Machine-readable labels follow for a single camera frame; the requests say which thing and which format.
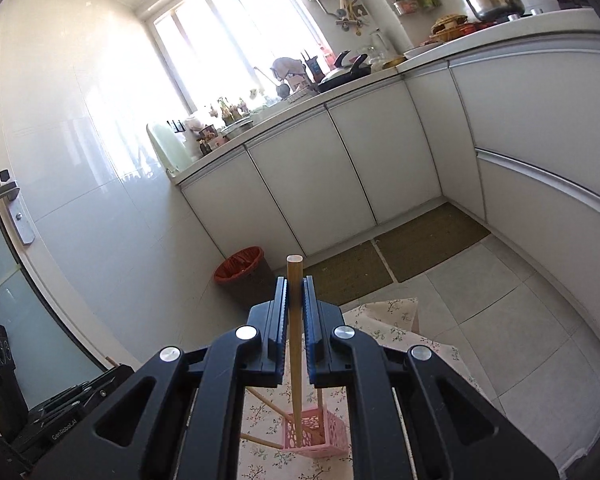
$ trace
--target pink plastic basket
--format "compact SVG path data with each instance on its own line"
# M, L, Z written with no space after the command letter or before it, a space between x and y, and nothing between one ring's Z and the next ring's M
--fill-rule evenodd
M293 424L288 420L284 420L284 443L283 450L291 453L298 453L302 456L309 458L324 458L328 456L344 455L349 452L349 439L347 438L347 427L344 422L333 413L323 407L324 417L324 433L325 443L317 444L320 442L319 439L309 433L308 431L302 432L302 446L296 445L296 434L294 432ZM310 410L304 410L302 412L302 425L308 428L315 428L316 430L320 426L318 423L318 413L320 409L318 407Z

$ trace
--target cloth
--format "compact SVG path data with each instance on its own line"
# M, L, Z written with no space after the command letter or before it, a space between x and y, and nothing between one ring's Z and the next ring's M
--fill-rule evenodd
M344 319L349 326L373 336L382 346L401 351L406 351L417 344L428 346L478 392L484 395L477 381L471 376L462 361L458 349L410 332L417 309L418 300L415 299L381 301L361 305L345 313ZM306 370L304 339L302 341L302 370ZM275 405L287 413L291 413L288 359L285 362L285 375L282 386L256 389L263 396L272 400ZM304 377L302 383L302 395L303 410L316 406L315 389L309 384L307 376ZM322 398L327 409L339 416L348 429L349 412L347 411L346 389L344 387L325 388L322 391ZM282 417L247 392L244 399L242 432L281 444L283 440ZM352 480L350 437L348 454L317 460L241 440L238 478L247 480Z

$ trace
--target kitchen cabinet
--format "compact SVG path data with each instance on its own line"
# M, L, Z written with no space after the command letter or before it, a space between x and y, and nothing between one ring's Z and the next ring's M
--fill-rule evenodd
M600 35L490 47L451 70L476 146L600 194Z
M554 275L600 329L600 198L517 161L478 155L488 223Z
M429 140L443 195L484 219L474 142L446 62L416 72L406 83Z
M327 104L378 223L440 195L427 139L402 80Z
M283 267L302 251L249 154L234 152L184 181L182 192L224 256L257 245L272 269Z
M323 107L248 142L247 149L307 255L375 225L349 155Z

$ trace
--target trash can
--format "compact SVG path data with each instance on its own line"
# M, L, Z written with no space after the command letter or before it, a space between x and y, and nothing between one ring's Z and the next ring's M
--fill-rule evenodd
M246 308L271 301L276 293L276 277L257 246L229 256L214 272L214 281Z

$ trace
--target wooden stick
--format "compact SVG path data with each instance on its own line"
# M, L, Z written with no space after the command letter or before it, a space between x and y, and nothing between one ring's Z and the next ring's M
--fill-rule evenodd
M277 442L272 442L270 440L264 440L262 438L258 438L257 436L250 435L249 433L241 433L240 438L243 438L244 440L249 440L251 442L255 442L256 444L262 444L263 446L269 446L275 449L282 449L282 444L278 444Z
M326 438L325 438L325 428L324 428L324 413L323 413L323 408L322 408L322 388L317 388L316 389L317 393L318 393L318 410L320 410L318 412L318 430L320 430L320 437L322 438L323 442L326 442Z
M292 424L295 424L295 420L294 418L289 415L287 412L285 412L282 408L279 408L278 406L276 406L273 402L271 402L269 399L267 399L267 397L264 397L263 395L260 394L260 392L258 390L254 390L251 386L245 386L245 389L254 397L256 397L260 402L262 402L264 405L269 406L274 412L278 413L279 415L282 415L285 420L288 420L289 422L291 422ZM311 433L313 436L316 436L318 438L322 438L323 435L319 430L314 430L314 428L309 428L306 425L302 425L302 430L306 431L308 433Z
M296 446L302 447L302 256L286 258L286 286L289 298L289 367L291 405L294 410Z

